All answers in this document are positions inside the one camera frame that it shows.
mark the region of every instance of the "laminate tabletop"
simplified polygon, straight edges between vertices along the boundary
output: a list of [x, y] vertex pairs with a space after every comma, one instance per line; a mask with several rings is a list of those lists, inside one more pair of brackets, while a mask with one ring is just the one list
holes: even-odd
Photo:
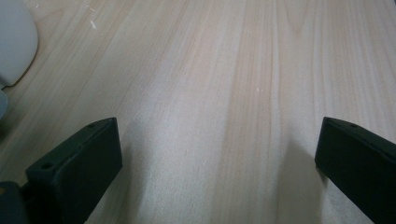
[[394, 1], [24, 3], [39, 44], [5, 88], [0, 181], [116, 117], [87, 223], [372, 223], [314, 156], [323, 117], [396, 142]]

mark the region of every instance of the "wood grain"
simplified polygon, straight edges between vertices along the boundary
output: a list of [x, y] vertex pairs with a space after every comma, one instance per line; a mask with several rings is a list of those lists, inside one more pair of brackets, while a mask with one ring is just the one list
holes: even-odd
[[396, 142], [391, 0], [25, 0], [0, 180], [117, 117], [124, 168], [87, 223], [371, 223], [313, 161], [324, 116]]

